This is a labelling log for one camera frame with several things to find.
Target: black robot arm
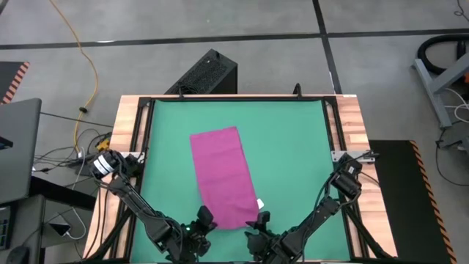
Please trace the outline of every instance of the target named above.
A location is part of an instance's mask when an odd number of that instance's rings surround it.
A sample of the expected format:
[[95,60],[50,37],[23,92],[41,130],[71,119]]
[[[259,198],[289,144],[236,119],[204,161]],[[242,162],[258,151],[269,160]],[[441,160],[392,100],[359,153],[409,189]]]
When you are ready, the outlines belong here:
[[[173,263],[196,262],[196,256],[203,256],[210,248],[205,236],[216,227],[213,215],[207,207],[201,206],[198,219],[185,225],[153,210],[130,183],[130,176],[141,174],[140,166],[133,156],[123,158],[120,153],[107,150],[93,160],[91,173],[102,187],[118,196],[135,213],[156,248],[169,253],[167,260]],[[101,179],[109,173],[112,173],[112,180],[107,184]]]
[[[355,202],[361,194],[361,184],[358,182],[361,167],[361,164],[354,158],[344,154],[323,186],[324,197],[318,205],[298,226],[290,228],[281,235],[267,230],[266,224],[270,220],[269,212],[261,212],[256,222],[248,222],[248,225],[259,230],[257,235],[245,232],[248,236],[248,249],[254,256],[254,260],[265,264],[295,263],[303,254],[303,247],[308,238],[331,216],[339,212],[341,208],[346,208],[347,214],[353,213],[347,206]],[[339,203],[331,198],[329,196],[331,186],[337,188],[349,200]],[[358,230],[365,234],[365,239],[377,257],[391,257],[379,247],[365,226],[360,221],[355,221],[358,219],[356,216],[353,215],[350,218],[354,220]]]

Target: yellow warning stripe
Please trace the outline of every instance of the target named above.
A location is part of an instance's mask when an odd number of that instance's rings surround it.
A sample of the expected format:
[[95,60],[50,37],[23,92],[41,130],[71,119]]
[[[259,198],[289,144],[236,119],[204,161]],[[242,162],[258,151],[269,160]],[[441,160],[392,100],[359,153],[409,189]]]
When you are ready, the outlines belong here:
[[28,70],[29,62],[24,62],[20,68],[17,70],[15,77],[12,80],[12,83],[7,91],[7,94],[1,100],[1,104],[3,103],[10,103],[13,100],[13,96],[15,96],[16,91],[18,90],[21,81],[23,80],[26,71]]
[[440,232],[443,237],[443,241],[445,242],[446,245],[446,251],[449,254],[449,259],[451,261],[451,264],[457,264],[456,261],[456,255],[454,254],[453,247],[451,246],[451,242],[449,240],[448,233],[446,232],[445,225],[443,223],[443,219],[441,218],[440,211],[438,210],[437,202],[435,200],[435,197],[433,196],[433,190],[430,185],[430,182],[428,180],[428,176],[426,176],[426,171],[424,168],[424,162],[422,161],[420,152],[418,151],[418,145],[416,142],[410,140],[409,143],[413,146],[413,150],[415,152],[416,158],[417,158],[417,164],[420,167],[420,172],[422,174],[422,178],[424,179],[424,184],[425,188],[428,191],[428,196],[430,198],[430,203],[432,204],[433,207],[433,212],[435,213],[435,218],[437,219],[437,223],[440,225]]

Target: white label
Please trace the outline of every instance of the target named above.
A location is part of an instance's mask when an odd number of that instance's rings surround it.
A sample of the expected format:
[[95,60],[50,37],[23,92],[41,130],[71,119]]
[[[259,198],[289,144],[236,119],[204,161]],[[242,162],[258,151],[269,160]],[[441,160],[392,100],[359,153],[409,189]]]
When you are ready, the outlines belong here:
[[101,166],[101,163],[99,161],[93,161],[93,164],[95,165],[95,167],[97,168],[97,170],[99,170],[101,172],[102,175],[107,175],[109,172],[104,169],[103,166]]
[[112,169],[112,167],[109,165],[109,163],[104,159],[103,155],[100,155],[99,157],[97,157],[97,159],[104,166],[104,168],[106,168],[106,170],[108,172],[113,172],[114,171],[114,169]]
[[257,205],[259,206],[259,210],[261,210],[264,207],[264,202],[261,199],[258,199]]

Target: gray metal bracket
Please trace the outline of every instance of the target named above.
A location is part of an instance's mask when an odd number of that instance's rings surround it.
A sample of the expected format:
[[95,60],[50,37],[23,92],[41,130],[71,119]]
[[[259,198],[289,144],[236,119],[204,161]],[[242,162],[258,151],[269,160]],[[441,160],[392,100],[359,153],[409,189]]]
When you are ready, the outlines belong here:
[[451,67],[446,69],[437,78],[433,79],[428,70],[425,68],[421,59],[416,59],[413,66],[417,70],[425,91],[432,102],[433,109],[440,121],[441,128],[449,128],[452,126],[450,116],[445,109],[445,104],[441,100],[441,93],[445,91],[458,78],[463,76],[469,70],[469,54],[462,56]]
[[[334,151],[331,151],[330,152],[330,156],[332,158],[332,162],[337,162],[339,161],[339,159],[346,153],[348,155],[350,155],[350,157],[352,158],[357,158],[357,157],[360,157],[361,155],[363,154],[366,154],[368,153],[369,150],[363,150],[363,151],[346,151],[346,150],[334,150]],[[360,158],[357,158],[357,161],[360,162],[360,163],[367,163],[367,164],[371,164],[371,163],[374,163],[375,161],[375,158],[374,157],[360,157]]]

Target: black mat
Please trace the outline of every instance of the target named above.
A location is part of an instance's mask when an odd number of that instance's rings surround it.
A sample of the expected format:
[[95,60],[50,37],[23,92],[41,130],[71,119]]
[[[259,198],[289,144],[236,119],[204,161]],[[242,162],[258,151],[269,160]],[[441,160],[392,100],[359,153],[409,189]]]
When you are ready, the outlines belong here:
[[13,99],[28,67],[28,62],[0,62],[0,104]]
[[457,263],[416,143],[369,143],[380,154],[375,166],[399,258]]

